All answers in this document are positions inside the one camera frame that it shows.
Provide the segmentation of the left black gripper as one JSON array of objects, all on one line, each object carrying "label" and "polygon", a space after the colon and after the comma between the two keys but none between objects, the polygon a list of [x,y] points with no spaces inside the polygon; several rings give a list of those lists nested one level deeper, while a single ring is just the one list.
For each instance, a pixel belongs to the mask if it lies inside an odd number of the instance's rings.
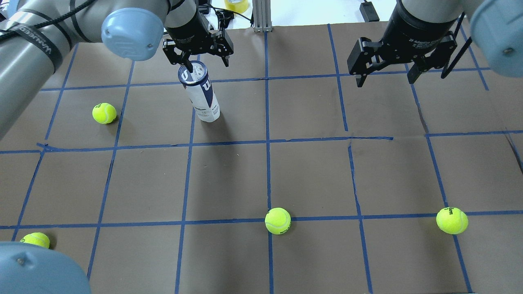
[{"label": "left black gripper", "polygon": [[211,35],[208,21],[199,11],[185,16],[172,11],[168,14],[164,28],[171,39],[163,39],[162,51],[172,65],[183,65],[189,73],[194,72],[190,56],[211,53],[219,56],[225,67],[229,67],[234,44],[225,28]]}]

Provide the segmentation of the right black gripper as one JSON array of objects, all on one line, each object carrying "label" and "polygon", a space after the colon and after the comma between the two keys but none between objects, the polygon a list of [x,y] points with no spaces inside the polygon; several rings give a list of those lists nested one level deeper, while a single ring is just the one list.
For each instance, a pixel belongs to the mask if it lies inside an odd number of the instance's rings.
[{"label": "right black gripper", "polygon": [[456,50],[451,26],[451,20],[428,22],[413,15],[404,4],[397,4],[379,42],[368,38],[355,42],[346,62],[349,74],[355,76],[356,85],[361,88],[371,73],[413,61],[407,79],[414,84],[423,73],[442,69],[450,62]]}]

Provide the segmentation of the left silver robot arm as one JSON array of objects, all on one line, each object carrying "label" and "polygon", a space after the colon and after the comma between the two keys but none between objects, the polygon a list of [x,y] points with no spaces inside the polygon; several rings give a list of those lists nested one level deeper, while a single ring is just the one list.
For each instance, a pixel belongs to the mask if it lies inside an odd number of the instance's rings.
[{"label": "left silver robot arm", "polygon": [[165,33],[172,65],[191,69],[190,56],[208,53],[228,66],[234,52],[226,30],[210,32],[194,0],[11,0],[1,24],[1,136],[78,43],[145,61]]}]

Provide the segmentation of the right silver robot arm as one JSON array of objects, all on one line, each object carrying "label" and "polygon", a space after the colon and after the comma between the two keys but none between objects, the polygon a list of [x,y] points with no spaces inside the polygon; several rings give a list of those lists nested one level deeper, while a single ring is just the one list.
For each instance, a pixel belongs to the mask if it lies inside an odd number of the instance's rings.
[{"label": "right silver robot arm", "polygon": [[521,78],[522,18],[521,0],[398,0],[379,41],[355,42],[348,72],[358,87],[371,73],[406,63],[409,84],[430,69],[446,78],[475,43],[491,70]]}]

